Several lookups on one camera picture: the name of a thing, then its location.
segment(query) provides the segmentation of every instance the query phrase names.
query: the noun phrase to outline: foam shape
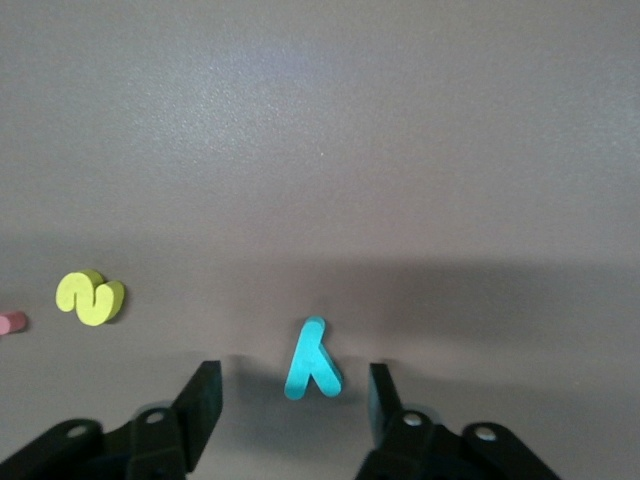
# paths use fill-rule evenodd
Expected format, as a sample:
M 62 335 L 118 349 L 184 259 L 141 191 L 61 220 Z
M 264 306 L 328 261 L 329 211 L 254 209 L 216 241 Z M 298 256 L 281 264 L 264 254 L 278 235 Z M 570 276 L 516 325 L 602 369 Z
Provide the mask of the foam shape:
M 96 327 L 111 320 L 122 308 L 124 285 L 117 280 L 104 283 L 95 270 L 66 275 L 56 290 L 56 305 L 63 312 L 76 310 L 85 325 Z
M 15 312 L 0 313 L 0 335 L 17 332 L 27 326 L 27 316 L 24 312 L 16 310 Z
M 290 400 L 304 397 L 311 377 L 327 397 L 335 397 L 342 391 L 340 371 L 322 345 L 325 328 L 323 318 L 309 317 L 300 331 L 284 386 L 284 394 Z

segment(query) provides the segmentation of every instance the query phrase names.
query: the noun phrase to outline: cyan foam letter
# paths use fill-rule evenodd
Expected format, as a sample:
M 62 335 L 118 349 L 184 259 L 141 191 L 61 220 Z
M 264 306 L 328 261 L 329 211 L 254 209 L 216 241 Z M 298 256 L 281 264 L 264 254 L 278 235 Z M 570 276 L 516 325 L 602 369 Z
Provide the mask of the cyan foam letter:
M 335 397 L 342 391 L 342 376 L 322 345 L 325 327 L 324 319 L 320 317 L 309 317 L 302 327 L 284 385 L 287 398 L 299 400 L 304 397 L 310 377 L 327 397 Z

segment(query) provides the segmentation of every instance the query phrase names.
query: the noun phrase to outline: gray table surface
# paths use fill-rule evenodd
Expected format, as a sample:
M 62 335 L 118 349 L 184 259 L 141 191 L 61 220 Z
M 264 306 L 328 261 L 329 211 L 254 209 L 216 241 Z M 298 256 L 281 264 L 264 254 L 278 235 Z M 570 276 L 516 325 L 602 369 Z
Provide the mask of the gray table surface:
M 0 458 L 205 359 L 194 479 L 350 479 L 367 365 L 563 479 L 640 474 L 637 1 L 0 1 Z M 95 268 L 126 307 L 54 302 Z M 284 380 L 322 315 L 344 392 Z

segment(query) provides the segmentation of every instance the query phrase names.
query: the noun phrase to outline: pink object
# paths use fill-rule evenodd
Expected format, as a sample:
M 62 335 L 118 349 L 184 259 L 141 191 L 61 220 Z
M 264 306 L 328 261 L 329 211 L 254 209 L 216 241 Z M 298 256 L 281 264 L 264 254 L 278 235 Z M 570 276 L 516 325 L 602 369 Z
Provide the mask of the pink object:
M 27 316 L 24 312 L 16 310 L 15 312 L 0 313 L 0 335 L 22 330 L 27 326 Z

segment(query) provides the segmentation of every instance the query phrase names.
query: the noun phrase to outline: pink foam piece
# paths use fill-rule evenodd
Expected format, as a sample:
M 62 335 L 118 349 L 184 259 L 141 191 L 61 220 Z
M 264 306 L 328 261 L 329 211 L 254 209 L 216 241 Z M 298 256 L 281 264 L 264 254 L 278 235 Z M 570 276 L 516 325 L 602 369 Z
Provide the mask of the pink foam piece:
M 16 310 L 15 312 L 0 313 L 0 335 L 17 332 L 27 326 L 27 316 L 24 312 Z

